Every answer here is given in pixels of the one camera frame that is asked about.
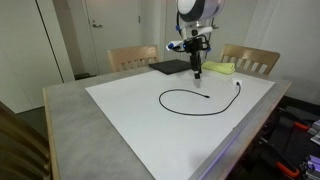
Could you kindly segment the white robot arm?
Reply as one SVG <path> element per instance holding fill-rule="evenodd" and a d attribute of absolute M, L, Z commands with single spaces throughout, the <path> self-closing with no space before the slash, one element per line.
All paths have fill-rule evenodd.
<path fill-rule="evenodd" d="M 206 34 L 213 31 L 212 26 L 201 26 L 198 22 L 217 16 L 224 3 L 225 0 L 176 0 L 176 30 L 182 38 L 179 50 L 190 54 L 195 79 L 202 74 L 200 52 L 211 50 Z"/>

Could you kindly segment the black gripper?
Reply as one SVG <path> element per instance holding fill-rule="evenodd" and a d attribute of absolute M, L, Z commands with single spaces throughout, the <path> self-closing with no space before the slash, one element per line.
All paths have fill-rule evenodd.
<path fill-rule="evenodd" d="M 199 36 L 183 43 L 183 48 L 186 53 L 190 54 L 190 61 L 192 61 L 192 70 L 195 79 L 201 78 L 201 57 L 197 54 L 200 51 L 210 51 L 210 43 L 206 36 Z"/>

